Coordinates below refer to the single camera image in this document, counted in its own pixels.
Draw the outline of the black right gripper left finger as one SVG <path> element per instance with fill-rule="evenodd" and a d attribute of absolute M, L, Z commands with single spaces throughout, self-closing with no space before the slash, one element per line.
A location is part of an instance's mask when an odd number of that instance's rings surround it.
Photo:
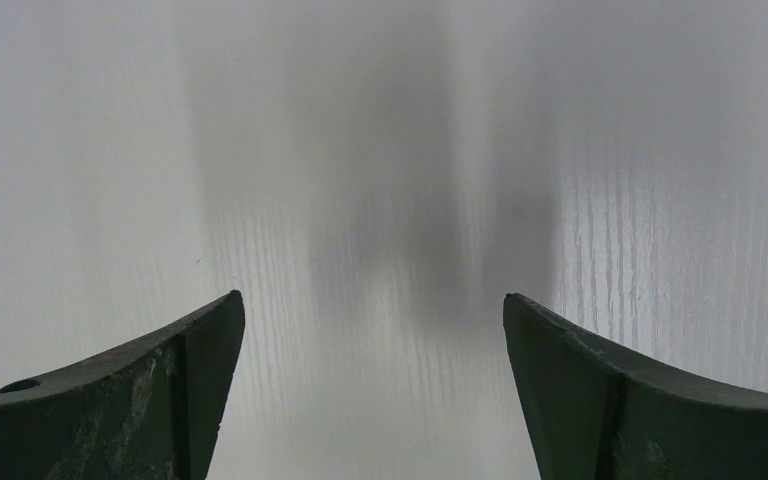
<path fill-rule="evenodd" d="M 0 388 L 0 479 L 203 479 L 245 329 L 240 292 Z"/>

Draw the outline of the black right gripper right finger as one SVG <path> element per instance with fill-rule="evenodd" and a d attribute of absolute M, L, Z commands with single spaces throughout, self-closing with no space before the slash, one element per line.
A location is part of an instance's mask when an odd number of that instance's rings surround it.
<path fill-rule="evenodd" d="M 662 363 L 531 299 L 507 351 L 544 479 L 768 479 L 768 393 Z"/>

